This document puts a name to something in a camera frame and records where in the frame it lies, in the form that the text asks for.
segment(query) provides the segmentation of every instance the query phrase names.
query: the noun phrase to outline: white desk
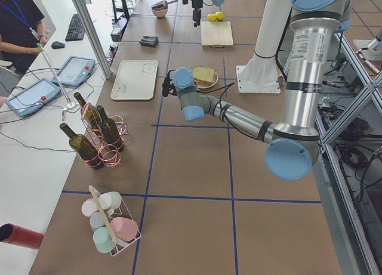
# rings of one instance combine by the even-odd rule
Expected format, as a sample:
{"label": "white desk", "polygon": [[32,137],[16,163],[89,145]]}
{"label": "white desk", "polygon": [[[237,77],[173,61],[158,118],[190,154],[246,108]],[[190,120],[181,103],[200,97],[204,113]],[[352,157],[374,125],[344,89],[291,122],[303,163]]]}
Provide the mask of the white desk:
{"label": "white desk", "polygon": [[[86,34],[82,41],[66,42],[64,49],[53,50],[51,48],[51,43],[54,41],[64,42],[71,17],[71,14],[66,16],[62,24],[57,26],[57,31],[50,36],[44,48],[55,68],[61,67],[71,55],[96,59]],[[112,44],[110,17],[100,12],[99,15],[92,15],[92,18],[94,18],[94,26],[103,50],[107,53],[109,45]],[[30,69],[47,67],[45,59],[42,55],[39,55]],[[51,79],[53,76],[49,70],[37,71],[35,74],[39,78]],[[28,73],[21,79],[18,86],[27,87],[35,81],[37,81],[37,78]],[[101,68],[94,72],[88,83],[94,88],[94,92],[88,101],[95,104],[104,83]],[[86,97],[90,94],[92,88],[87,84],[83,84],[74,91],[69,88],[66,91],[71,100],[75,101],[73,97],[75,91],[79,91]],[[65,107],[66,104],[63,96],[49,103],[49,105],[62,107]],[[4,105],[0,111],[7,110],[9,110],[8,106]],[[4,124],[0,132],[18,139],[27,146],[71,150],[68,145],[69,139],[58,127],[62,123],[61,114],[61,108],[47,106],[25,120]],[[0,122],[17,119],[19,117],[14,112],[0,113]],[[79,111],[75,114],[66,113],[66,122],[76,132],[82,133],[85,131]],[[28,149],[14,140],[5,138],[3,135],[0,135],[0,147],[0,225],[13,223],[45,233],[75,154]],[[37,251],[0,243],[0,254],[0,274],[25,275],[29,272]]]}

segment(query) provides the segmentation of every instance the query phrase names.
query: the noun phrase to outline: wooden stick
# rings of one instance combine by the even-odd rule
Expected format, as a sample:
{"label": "wooden stick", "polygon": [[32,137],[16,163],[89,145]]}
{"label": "wooden stick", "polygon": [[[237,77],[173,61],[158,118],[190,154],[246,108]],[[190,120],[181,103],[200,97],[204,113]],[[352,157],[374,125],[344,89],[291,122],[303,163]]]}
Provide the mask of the wooden stick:
{"label": "wooden stick", "polygon": [[100,203],[100,201],[98,200],[98,197],[97,197],[95,188],[94,188],[93,186],[89,186],[89,191],[90,191],[90,193],[91,193],[91,195],[92,195],[92,197],[93,197],[93,199],[94,199],[94,201],[95,201],[95,204],[96,204],[97,207],[98,207],[98,211],[100,212],[100,215],[101,215],[101,217],[102,217],[102,220],[103,220],[103,222],[105,223],[105,226],[106,226],[106,228],[107,228],[107,230],[108,230],[108,232],[109,232],[109,234],[110,234],[110,237],[112,238],[113,242],[114,242],[115,244],[117,244],[117,243],[118,243],[118,238],[115,236],[115,233],[114,233],[114,231],[113,231],[113,229],[112,229],[112,226],[110,225],[110,222],[109,222],[109,220],[108,220],[107,217],[106,217],[105,211],[103,211],[103,208],[102,208],[102,206],[101,206],[101,203]]}

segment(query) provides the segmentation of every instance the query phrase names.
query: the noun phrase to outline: wooden cutting board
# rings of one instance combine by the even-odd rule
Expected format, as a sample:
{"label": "wooden cutting board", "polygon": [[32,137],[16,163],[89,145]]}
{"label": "wooden cutting board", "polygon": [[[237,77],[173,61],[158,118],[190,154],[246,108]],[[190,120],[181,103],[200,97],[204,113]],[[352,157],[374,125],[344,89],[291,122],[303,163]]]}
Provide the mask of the wooden cutting board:
{"label": "wooden cutting board", "polygon": [[232,47],[232,29],[229,21],[202,21],[203,47]]}

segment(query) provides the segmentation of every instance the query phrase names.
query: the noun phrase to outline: keyboard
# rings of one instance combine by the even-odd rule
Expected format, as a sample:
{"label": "keyboard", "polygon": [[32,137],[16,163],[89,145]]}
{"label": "keyboard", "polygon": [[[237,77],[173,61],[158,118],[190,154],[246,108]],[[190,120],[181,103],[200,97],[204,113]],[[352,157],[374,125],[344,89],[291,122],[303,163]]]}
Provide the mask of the keyboard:
{"label": "keyboard", "polygon": [[84,39],[84,35],[85,29],[81,19],[78,14],[74,14],[67,29],[65,41],[81,41]]}

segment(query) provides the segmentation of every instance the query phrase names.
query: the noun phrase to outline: white cutting board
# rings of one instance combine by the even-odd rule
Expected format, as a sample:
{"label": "white cutting board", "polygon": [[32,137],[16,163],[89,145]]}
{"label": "white cutting board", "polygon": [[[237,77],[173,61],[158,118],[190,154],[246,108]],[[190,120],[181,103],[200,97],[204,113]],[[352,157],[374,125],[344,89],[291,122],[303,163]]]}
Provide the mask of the white cutting board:
{"label": "white cutting board", "polygon": [[154,96],[157,60],[122,60],[115,77],[113,100],[150,100]]}
{"label": "white cutting board", "polygon": [[202,21],[203,47],[232,47],[232,29],[229,21]]}

